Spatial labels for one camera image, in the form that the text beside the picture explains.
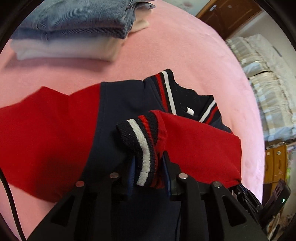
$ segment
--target striped ribbed cuff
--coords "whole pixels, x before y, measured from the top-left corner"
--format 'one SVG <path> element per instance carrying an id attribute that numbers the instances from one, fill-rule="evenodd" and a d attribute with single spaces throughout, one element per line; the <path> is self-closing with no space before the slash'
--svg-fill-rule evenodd
<path id="1" fill-rule="evenodd" d="M 152 112 L 116 125 L 123 143 L 136 156 L 135 182 L 139 186 L 157 185 L 158 157 L 155 150 L 158 123 Z"/>

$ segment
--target black cable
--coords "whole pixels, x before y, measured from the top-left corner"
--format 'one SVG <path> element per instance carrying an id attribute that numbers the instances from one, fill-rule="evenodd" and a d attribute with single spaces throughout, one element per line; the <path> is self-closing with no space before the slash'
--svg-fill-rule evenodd
<path id="1" fill-rule="evenodd" d="M 180 239 L 180 235 L 178 235 L 179 233 L 179 229 L 180 229 L 180 225 L 181 225 L 181 208 L 180 207 L 180 212 L 179 212 L 179 215 L 178 215 L 178 221 L 177 221 L 177 226 L 176 226 L 176 229 L 175 229 L 175 241 L 178 241 Z"/>
<path id="2" fill-rule="evenodd" d="M 5 176 L 4 176 L 4 173 L 2 172 L 1 168 L 0 168 L 0 179 L 2 181 L 4 189 L 6 191 L 6 194 L 7 194 L 8 200 L 9 200 L 9 204 L 10 204 L 10 208 L 11 208 L 11 212 L 12 212 L 12 215 L 13 215 L 13 219 L 15 220 L 15 225 L 17 227 L 17 231 L 18 231 L 18 233 L 20 235 L 20 238 L 21 238 L 22 241 L 27 241 L 26 237 L 24 235 L 24 232 L 22 230 L 20 220 L 19 220 L 18 215 L 17 215 L 17 209 L 15 207 L 15 202 L 13 200 L 13 196 L 12 196 L 10 187 L 8 185 L 8 182 L 7 182 L 7 180 L 6 180 Z"/>

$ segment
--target wooden door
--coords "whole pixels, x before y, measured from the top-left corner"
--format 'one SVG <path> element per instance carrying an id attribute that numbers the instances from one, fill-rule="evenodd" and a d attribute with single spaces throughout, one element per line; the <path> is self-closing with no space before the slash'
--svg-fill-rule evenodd
<path id="1" fill-rule="evenodd" d="M 226 39 L 238 27 L 261 11 L 254 0 L 217 0 L 205 7 L 200 20 L 210 25 Z"/>

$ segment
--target red sleeve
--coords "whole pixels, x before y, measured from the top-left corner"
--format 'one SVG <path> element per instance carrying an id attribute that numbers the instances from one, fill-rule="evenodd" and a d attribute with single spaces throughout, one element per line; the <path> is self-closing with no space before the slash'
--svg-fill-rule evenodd
<path id="1" fill-rule="evenodd" d="M 51 202 L 82 174 L 96 128 L 100 85 L 70 96 L 47 87 L 0 109 L 0 166 L 7 181 Z"/>
<path id="2" fill-rule="evenodd" d="M 138 185 L 159 186 L 158 159 L 164 150 L 171 162 L 199 182 L 220 181 L 227 188 L 241 182 L 240 139 L 231 133 L 159 110 L 117 127 L 137 156 Z"/>

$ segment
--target folded white cloth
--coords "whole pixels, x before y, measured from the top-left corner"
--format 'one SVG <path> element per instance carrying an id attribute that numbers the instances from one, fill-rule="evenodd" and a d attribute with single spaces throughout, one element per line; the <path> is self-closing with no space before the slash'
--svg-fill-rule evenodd
<path id="1" fill-rule="evenodd" d="M 151 9 L 137 9 L 136 20 L 130 32 L 147 28 L 147 16 Z M 13 39 L 10 47 L 18 60 L 32 58 L 92 58 L 115 61 L 125 39 L 113 37 L 71 38 L 43 41 L 37 39 Z"/>

